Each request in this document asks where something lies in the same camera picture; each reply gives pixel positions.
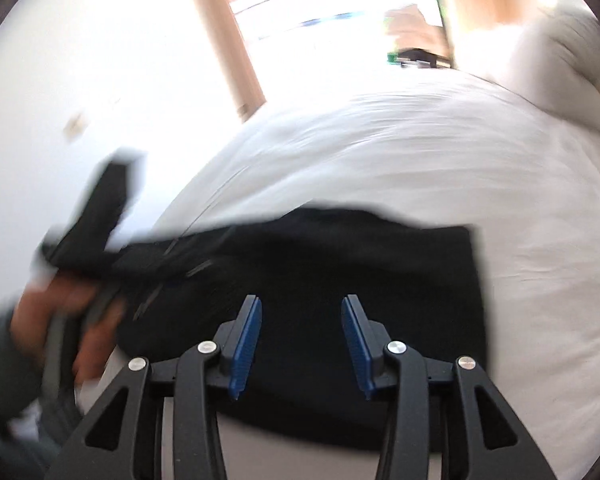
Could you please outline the grey sleeved left forearm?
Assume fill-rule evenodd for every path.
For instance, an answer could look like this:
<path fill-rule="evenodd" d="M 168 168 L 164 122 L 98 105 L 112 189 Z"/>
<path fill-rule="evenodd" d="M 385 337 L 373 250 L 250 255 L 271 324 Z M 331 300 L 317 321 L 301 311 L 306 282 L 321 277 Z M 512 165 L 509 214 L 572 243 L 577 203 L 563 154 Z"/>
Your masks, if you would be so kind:
<path fill-rule="evenodd" d="M 35 437 L 18 437 L 9 422 L 38 400 L 41 373 L 10 333 L 12 309 L 0 313 L 0 479 L 42 479 L 60 445 L 38 424 Z"/>

